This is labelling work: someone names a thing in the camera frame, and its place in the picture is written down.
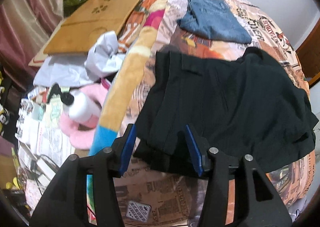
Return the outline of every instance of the blue jeans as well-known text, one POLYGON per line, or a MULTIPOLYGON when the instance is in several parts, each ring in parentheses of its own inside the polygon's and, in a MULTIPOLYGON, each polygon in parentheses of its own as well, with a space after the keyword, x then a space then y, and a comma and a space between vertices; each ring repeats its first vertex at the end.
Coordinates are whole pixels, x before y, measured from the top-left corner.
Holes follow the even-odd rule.
POLYGON ((252 41, 224 0, 188 0, 187 12, 177 23, 181 29, 207 39, 240 44, 252 41))

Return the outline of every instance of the pink curtain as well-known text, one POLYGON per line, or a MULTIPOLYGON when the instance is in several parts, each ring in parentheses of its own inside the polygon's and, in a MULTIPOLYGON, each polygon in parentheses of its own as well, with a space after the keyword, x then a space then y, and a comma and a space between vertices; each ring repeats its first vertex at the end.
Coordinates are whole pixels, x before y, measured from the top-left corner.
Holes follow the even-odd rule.
POLYGON ((0 6, 0 63, 21 88, 32 83, 30 60, 63 18, 63 0, 4 0, 0 6))

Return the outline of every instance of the metal screw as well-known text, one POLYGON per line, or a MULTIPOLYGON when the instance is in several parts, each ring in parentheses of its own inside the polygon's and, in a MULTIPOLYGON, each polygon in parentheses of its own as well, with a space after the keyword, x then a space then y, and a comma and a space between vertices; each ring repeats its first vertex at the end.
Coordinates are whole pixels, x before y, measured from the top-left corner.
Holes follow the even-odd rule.
POLYGON ((106 147, 106 148, 103 149, 104 153, 110 153, 111 151, 112 151, 111 147, 106 147))
POLYGON ((219 150, 217 148, 209 148, 209 152, 212 154, 217 154, 219 150))
POLYGON ((76 154, 72 154, 72 155, 69 156, 69 160, 75 161, 77 159, 77 157, 78 156, 76 154))
POLYGON ((250 154, 247 154, 244 156, 244 158, 248 161, 252 161, 253 160, 253 156, 251 156, 250 154))

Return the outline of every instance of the crumpled paper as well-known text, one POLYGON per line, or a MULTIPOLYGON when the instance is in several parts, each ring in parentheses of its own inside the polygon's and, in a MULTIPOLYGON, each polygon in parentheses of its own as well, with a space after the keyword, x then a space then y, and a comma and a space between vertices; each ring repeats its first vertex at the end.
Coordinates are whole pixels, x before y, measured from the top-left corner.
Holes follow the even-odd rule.
POLYGON ((84 66, 98 77, 106 77, 117 72, 125 54, 118 52, 118 39, 114 31, 101 35, 88 53, 84 66))
POLYGON ((118 40, 114 31, 101 35, 86 55, 48 56, 37 72, 33 84, 50 87, 81 87, 117 72, 125 54, 117 54, 118 40))

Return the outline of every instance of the cardboard box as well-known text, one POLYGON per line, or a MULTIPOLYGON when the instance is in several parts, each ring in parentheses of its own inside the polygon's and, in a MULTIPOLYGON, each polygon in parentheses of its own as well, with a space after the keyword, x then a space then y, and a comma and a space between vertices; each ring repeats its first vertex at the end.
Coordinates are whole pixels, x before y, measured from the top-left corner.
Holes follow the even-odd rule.
POLYGON ((140 0, 88 0, 62 25, 45 54, 84 54, 107 31, 118 35, 140 0))
POLYGON ((5 189, 5 184, 16 176, 13 158, 0 155, 0 188, 5 189))

